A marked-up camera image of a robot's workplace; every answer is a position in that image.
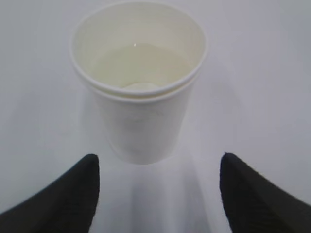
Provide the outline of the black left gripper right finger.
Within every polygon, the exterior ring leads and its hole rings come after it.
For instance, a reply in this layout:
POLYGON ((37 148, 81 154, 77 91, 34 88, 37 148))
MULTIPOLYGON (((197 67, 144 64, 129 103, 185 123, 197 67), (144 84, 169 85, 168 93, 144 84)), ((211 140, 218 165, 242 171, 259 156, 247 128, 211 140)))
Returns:
POLYGON ((280 189, 233 153, 220 164, 219 188, 233 233, 309 233, 311 207, 280 189))

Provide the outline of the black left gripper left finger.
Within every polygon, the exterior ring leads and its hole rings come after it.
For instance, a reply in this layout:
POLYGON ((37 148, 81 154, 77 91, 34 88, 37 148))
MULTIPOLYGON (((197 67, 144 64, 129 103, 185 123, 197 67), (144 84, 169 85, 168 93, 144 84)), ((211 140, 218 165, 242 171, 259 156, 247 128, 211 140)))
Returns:
POLYGON ((53 183, 0 215, 2 233, 87 233, 100 192, 99 159, 88 154, 53 183))

